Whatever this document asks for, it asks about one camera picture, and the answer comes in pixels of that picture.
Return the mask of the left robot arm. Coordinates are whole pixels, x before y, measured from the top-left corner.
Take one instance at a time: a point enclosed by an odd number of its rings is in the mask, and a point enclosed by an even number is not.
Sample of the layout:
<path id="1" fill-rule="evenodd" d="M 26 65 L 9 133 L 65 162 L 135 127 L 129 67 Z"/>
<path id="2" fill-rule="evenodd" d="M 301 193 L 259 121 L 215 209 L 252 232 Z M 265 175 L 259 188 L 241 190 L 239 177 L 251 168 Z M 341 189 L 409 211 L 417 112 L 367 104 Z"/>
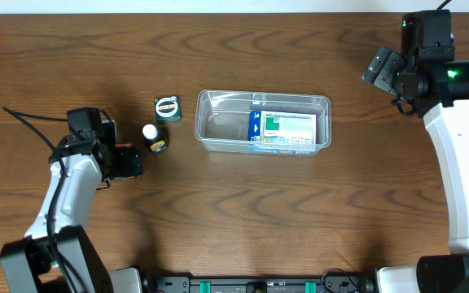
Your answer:
<path id="1" fill-rule="evenodd" d="M 50 185 L 23 239 L 3 246 L 1 266 L 12 292 L 140 292 L 136 268 L 110 272 L 86 233 L 103 183 L 142 174 L 139 149 L 114 132 L 61 139 L 50 158 Z"/>

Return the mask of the green Zam-Buk ointment box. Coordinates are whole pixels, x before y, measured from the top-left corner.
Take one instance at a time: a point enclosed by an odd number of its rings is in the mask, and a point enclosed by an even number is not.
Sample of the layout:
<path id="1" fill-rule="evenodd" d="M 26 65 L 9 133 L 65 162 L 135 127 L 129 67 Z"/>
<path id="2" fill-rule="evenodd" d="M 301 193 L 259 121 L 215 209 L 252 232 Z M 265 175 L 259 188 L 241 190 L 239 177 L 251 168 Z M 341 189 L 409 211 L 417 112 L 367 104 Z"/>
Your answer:
<path id="1" fill-rule="evenodd" d="M 158 123 L 168 123 L 182 119 L 182 107 L 180 105 L 180 98 L 177 95 L 155 98 L 154 107 Z"/>

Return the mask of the white green medicine box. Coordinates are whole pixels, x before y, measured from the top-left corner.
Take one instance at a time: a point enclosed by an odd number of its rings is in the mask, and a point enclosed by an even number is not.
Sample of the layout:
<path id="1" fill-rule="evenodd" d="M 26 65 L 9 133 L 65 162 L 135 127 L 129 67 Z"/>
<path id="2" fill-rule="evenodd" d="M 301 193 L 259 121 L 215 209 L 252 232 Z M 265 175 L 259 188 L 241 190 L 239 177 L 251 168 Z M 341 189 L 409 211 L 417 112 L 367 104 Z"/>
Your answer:
<path id="1" fill-rule="evenodd" d="M 286 112 L 262 112 L 261 135 L 283 138 L 293 143 L 315 143 L 316 116 Z"/>

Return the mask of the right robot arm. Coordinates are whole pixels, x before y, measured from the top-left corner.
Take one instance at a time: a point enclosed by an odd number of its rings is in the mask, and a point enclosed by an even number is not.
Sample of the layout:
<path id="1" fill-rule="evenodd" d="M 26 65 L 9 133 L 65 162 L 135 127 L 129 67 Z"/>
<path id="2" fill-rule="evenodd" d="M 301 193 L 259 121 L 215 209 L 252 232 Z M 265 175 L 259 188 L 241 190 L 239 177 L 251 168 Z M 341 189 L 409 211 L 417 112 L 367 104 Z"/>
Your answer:
<path id="1" fill-rule="evenodd" d="M 444 50 L 411 65 L 405 55 L 378 49 L 362 79 L 408 103 L 423 119 L 436 150 L 449 214 L 448 255 L 414 265 L 377 269 L 364 292 L 469 292 L 469 61 Z"/>

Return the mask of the red Panadol ActiFast packet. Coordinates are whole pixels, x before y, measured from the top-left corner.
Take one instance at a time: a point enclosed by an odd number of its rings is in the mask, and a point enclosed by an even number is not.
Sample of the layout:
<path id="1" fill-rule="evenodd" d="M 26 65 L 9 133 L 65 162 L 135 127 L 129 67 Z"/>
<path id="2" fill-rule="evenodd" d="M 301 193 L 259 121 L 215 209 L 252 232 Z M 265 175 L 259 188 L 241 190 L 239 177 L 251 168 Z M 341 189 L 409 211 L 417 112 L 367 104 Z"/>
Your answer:
<path id="1" fill-rule="evenodd" d="M 117 143 L 115 145 L 116 148 L 131 148 L 131 147 L 134 147 L 134 144 L 133 143 Z"/>

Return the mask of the blue cooling patch box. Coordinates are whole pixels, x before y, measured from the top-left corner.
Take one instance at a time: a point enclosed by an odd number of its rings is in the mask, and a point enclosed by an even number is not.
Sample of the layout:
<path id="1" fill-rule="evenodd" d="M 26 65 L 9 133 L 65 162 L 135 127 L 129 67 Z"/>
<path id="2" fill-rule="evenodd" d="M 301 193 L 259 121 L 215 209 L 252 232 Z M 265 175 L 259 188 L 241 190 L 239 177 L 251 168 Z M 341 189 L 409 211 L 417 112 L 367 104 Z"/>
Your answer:
<path id="1" fill-rule="evenodd" d="M 261 135 L 261 113 L 251 111 L 248 127 L 249 150 L 280 155 L 312 155 L 316 151 L 315 143 L 293 143 L 283 138 L 264 138 Z"/>

